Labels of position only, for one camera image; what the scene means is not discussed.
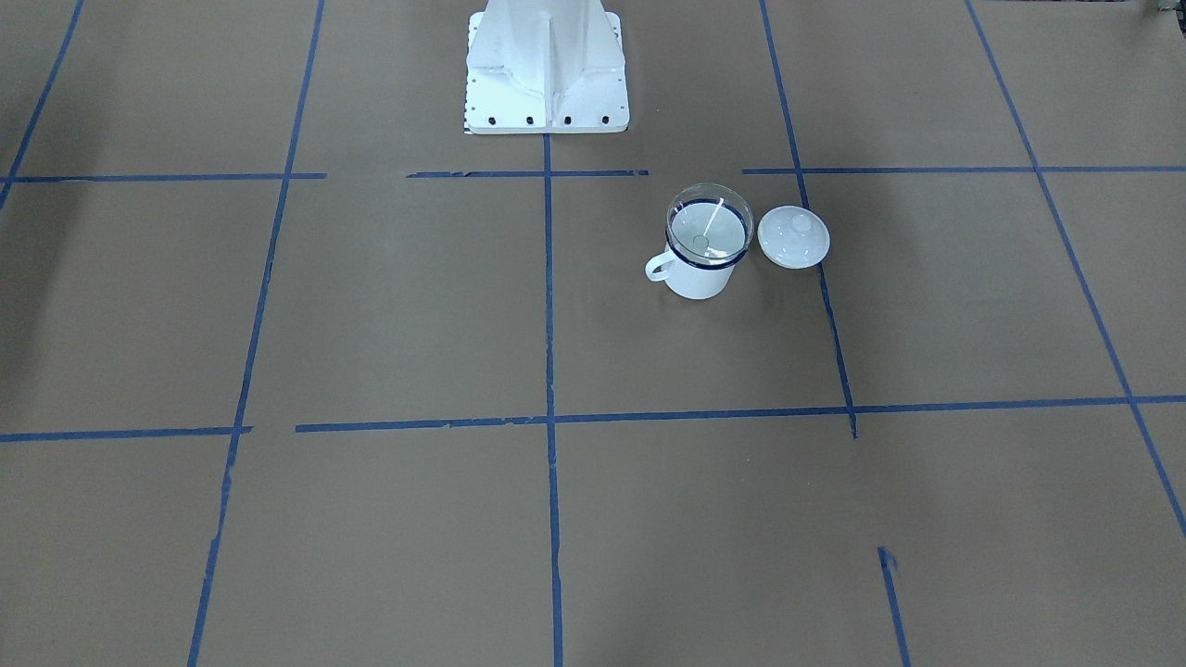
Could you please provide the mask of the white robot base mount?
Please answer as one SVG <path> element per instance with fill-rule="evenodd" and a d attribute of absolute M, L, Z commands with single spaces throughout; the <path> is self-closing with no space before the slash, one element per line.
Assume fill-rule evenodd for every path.
<path fill-rule="evenodd" d="M 621 21 L 601 1 L 487 1 L 468 17 L 464 131 L 593 134 L 630 120 Z"/>

